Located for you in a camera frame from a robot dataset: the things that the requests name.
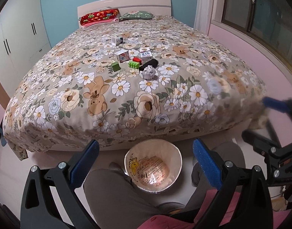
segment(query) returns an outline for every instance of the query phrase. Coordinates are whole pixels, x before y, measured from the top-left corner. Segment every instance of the window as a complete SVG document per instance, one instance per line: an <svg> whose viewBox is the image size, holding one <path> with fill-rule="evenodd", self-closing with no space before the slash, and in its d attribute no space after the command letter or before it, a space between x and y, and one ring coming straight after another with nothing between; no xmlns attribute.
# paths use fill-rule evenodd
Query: window
<svg viewBox="0 0 292 229"><path fill-rule="evenodd" d="M257 40L292 72L292 9L286 0L225 0L222 22Z"/></svg>

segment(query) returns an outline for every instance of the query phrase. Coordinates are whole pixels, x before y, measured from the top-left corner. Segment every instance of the red lego brick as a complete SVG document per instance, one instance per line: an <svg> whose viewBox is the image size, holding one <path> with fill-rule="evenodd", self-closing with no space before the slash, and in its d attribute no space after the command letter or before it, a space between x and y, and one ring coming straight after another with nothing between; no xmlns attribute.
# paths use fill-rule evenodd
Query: red lego brick
<svg viewBox="0 0 292 229"><path fill-rule="evenodd" d="M138 62L139 65L142 65L142 60L139 59L139 58L133 58L132 61L134 61L134 62Z"/></svg>

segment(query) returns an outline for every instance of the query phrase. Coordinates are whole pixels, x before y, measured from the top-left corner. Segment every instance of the white wardrobe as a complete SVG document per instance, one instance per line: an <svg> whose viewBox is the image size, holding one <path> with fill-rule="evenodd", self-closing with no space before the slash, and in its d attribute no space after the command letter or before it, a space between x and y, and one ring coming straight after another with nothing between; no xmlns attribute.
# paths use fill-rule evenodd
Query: white wardrobe
<svg viewBox="0 0 292 229"><path fill-rule="evenodd" d="M50 49L40 0L8 0L0 13L0 83L10 97Z"/></svg>

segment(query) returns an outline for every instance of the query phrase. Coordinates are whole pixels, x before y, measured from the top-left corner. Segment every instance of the window frame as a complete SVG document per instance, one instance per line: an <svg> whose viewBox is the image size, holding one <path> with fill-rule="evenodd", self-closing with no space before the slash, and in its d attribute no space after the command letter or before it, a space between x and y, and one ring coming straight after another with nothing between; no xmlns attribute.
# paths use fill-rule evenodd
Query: window frame
<svg viewBox="0 0 292 229"><path fill-rule="evenodd" d="M259 42L262 46L264 46L267 50L272 52L286 67L287 69L292 73L292 63L288 61L287 56L282 54L281 52L277 51L274 49L272 46L270 46L266 41L264 41L262 38L258 37L257 35L251 33L252 25L253 25L253 20L254 20L254 15L255 15L255 6L256 6L256 0L250 0L250 5L249 5L249 16L247 18L246 22L246 27L243 28L235 23L232 23L228 20L225 19L225 13L226 13L226 5L227 5L227 0L224 0L224 5L223 5L223 12L222 12L222 17L221 17L221 23L226 24L242 33L245 35L251 37L255 41Z"/></svg>

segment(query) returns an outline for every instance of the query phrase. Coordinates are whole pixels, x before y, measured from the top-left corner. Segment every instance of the bed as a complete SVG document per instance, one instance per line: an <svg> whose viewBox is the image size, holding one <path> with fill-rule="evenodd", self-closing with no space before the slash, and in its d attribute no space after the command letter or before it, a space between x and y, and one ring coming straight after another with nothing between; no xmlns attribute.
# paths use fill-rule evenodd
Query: bed
<svg viewBox="0 0 292 229"><path fill-rule="evenodd" d="M35 64L3 119L19 159L26 150L81 151L90 139L101 150L125 149L260 120L262 80L223 45L174 19L170 0L104 0L79 7L78 18L106 6L155 16L78 29ZM111 36L125 42L114 47ZM144 80L128 63L113 71L115 52L127 49L133 58L141 47L159 61L154 79Z"/></svg>

